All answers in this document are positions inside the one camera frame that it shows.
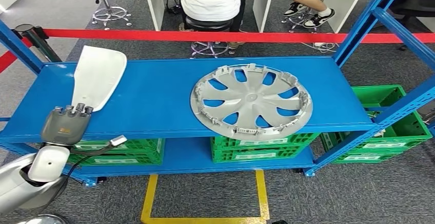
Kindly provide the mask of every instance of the white curved part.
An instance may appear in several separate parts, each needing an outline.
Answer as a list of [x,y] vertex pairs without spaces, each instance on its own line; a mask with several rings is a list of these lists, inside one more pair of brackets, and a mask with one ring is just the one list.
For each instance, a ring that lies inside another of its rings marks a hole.
[[209,129],[244,140],[286,137],[312,114],[311,97],[295,76],[255,64],[222,66],[204,76],[190,104]]
[[103,108],[115,91],[127,67],[119,51],[84,46],[74,73],[72,105],[83,103],[93,111]]
[[50,182],[58,179],[69,157],[69,150],[61,146],[44,146],[36,154],[29,170],[29,179]]

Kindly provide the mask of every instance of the caster wheel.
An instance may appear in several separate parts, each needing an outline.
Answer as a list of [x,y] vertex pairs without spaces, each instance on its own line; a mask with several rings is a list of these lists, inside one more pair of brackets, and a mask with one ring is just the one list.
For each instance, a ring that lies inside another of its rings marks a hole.
[[98,177],[97,179],[96,179],[96,183],[97,184],[101,184],[101,183],[104,183],[104,182],[106,182],[107,181],[107,177],[104,177],[104,176],[102,176],[102,177]]

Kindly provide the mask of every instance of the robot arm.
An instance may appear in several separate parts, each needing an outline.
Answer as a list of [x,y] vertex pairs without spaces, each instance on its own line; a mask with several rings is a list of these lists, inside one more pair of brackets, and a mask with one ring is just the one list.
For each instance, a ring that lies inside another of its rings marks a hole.
[[122,144],[127,139],[119,136],[108,146],[92,152],[76,151],[88,126],[92,108],[79,104],[56,107],[48,115],[43,130],[43,147],[37,153],[18,158],[0,167],[0,216],[20,207],[32,209],[48,204],[65,187],[62,171],[70,152],[96,156]]

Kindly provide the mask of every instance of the sneaker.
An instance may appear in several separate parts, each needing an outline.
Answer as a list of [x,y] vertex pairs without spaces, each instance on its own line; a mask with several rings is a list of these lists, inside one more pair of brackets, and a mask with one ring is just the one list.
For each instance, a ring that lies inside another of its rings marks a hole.
[[305,8],[307,8],[305,5],[293,2],[290,4],[290,8],[286,12],[284,12],[284,16],[288,17],[288,16],[295,15],[296,13],[298,13],[299,11]]
[[302,26],[304,26],[304,28],[316,28],[316,27],[322,25],[323,23],[325,23],[327,20],[329,20],[334,15],[335,15],[335,11],[333,9],[331,9],[331,14],[329,14],[327,16],[319,16],[319,14],[315,14],[312,18],[305,21],[302,24]]
[[180,23],[178,25],[178,31],[181,31],[181,32],[193,32],[194,30],[193,29],[185,29],[184,28],[184,23]]
[[228,48],[231,50],[237,49],[239,46],[244,45],[245,42],[228,42]]

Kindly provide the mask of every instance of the chrome stool base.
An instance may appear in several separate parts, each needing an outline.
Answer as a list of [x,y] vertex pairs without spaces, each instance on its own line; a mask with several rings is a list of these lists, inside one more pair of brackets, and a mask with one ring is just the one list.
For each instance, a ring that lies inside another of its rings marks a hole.
[[103,25],[105,27],[104,30],[110,30],[110,28],[107,27],[107,22],[124,19],[125,21],[127,21],[127,26],[132,25],[132,23],[127,18],[130,17],[131,14],[128,13],[126,9],[119,6],[109,6],[107,0],[102,1],[104,3],[104,8],[98,9],[94,12],[94,14],[92,15],[92,24],[97,24],[98,21],[101,21],[103,22]]
[[190,47],[193,50],[190,58],[195,58],[196,54],[217,58],[218,55],[227,52],[229,49],[226,42],[192,42]]
[[311,13],[311,9],[306,8],[304,11],[297,12],[295,15],[285,17],[281,23],[292,23],[292,26],[290,30],[288,30],[289,33],[294,33],[294,29],[297,26],[302,26],[304,22],[306,22],[308,19],[310,19],[311,16],[314,14]]

